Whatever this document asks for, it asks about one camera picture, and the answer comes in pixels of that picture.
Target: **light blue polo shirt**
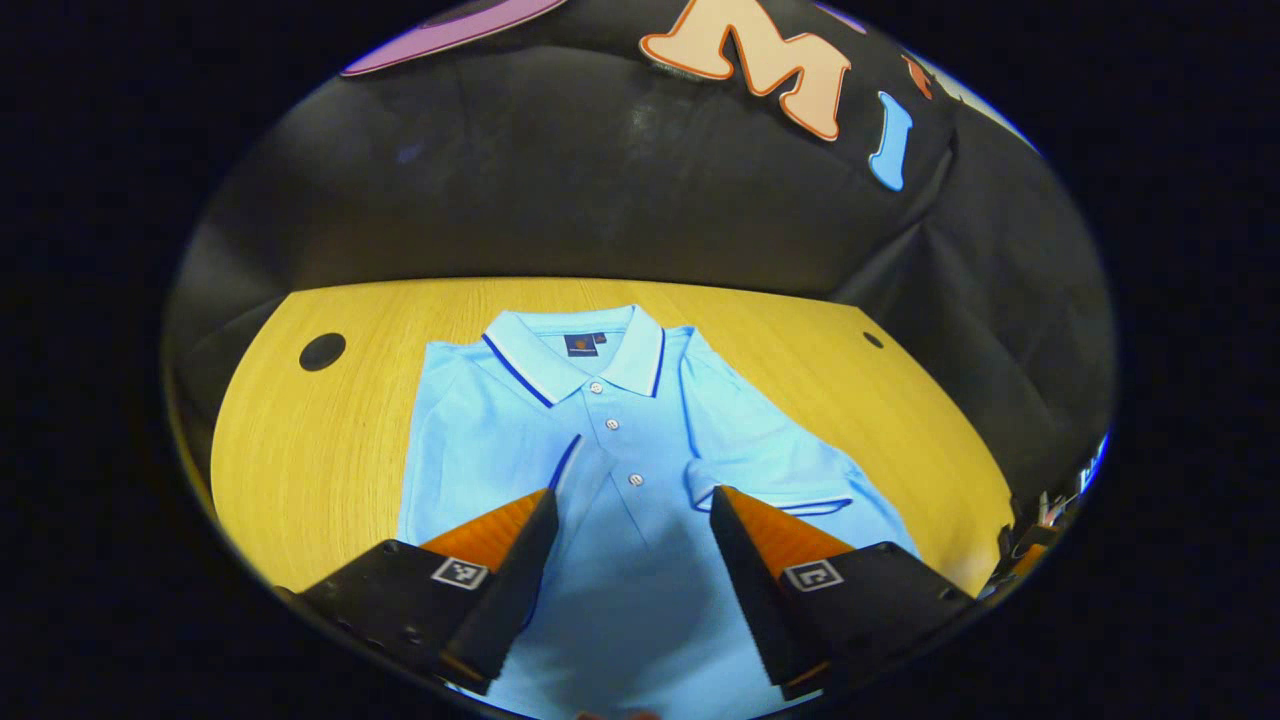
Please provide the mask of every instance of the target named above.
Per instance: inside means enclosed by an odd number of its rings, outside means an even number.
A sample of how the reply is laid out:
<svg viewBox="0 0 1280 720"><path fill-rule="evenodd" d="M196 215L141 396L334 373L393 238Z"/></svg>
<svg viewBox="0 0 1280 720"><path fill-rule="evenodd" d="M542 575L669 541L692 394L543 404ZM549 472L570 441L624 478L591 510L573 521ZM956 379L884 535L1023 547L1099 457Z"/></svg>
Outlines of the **light blue polo shirt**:
<svg viewBox="0 0 1280 720"><path fill-rule="evenodd" d="M506 311L480 342L429 343L410 432L403 542L554 488L561 530L535 609L489 693L467 693L532 717L745 719L817 697L785 702L769 684L712 536L717 484L854 547L916 553L856 462L696 328L636 305Z"/></svg>

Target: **orange letter m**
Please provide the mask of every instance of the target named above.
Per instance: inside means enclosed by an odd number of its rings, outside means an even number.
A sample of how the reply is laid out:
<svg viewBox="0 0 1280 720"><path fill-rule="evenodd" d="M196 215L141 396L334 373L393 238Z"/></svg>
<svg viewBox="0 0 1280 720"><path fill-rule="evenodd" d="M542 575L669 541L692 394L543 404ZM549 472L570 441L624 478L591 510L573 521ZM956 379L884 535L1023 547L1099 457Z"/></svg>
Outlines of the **orange letter m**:
<svg viewBox="0 0 1280 720"><path fill-rule="evenodd" d="M640 50L650 59L710 79L733 77L724 41L733 33L746 87L764 96L795 73L796 85L782 95L782 111L823 140L836 140L840 127L840 83L849 58L817 35L782 40L773 19L756 0L689 0L676 27L646 35Z"/></svg>

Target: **table surface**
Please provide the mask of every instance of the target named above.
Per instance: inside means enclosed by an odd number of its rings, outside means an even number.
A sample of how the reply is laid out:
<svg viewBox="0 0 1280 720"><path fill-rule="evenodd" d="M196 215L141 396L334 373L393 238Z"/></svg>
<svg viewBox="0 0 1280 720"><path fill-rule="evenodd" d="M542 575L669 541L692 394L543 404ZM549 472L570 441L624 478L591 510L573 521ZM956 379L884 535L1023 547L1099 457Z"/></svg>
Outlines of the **table surface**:
<svg viewBox="0 0 1280 720"><path fill-rule="evenodd" d="M294 292L223 401L211 464L218 519L265 580L306 589L396 534L428 342L477 342L502 310L630 304L663 327L696 325L783 413L858 461L931 568L970 594L982 589L998 532L1012 523L1010 492L928 373L856 307L700 286L460 278ZM302 348L330 332L346 337L343 355L303 370Z"/></svg>

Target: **shirt sleeve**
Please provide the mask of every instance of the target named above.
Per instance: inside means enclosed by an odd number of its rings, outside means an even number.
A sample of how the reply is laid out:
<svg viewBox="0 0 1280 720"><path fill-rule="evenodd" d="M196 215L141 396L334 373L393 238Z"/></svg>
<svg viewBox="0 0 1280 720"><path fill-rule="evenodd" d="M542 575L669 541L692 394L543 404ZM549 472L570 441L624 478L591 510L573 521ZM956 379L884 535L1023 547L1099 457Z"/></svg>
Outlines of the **shirt sleeve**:
<svg viewBox="0 0 1280 720"><path fill-rule="evenodd" d="M732 486L864 547L915 544L897 510L844 451L787 418L699 333L681 361L694 459L685 482L694 507L710 511L716 486Z"/></svg>
<svg viewBox="0 0 1280 720"><path fill-rule="evenodd" d="M616 461L493 382L457 346L430 343L410 424L397 538L421 544L550 488L561 525L550 569Z"/></svg>

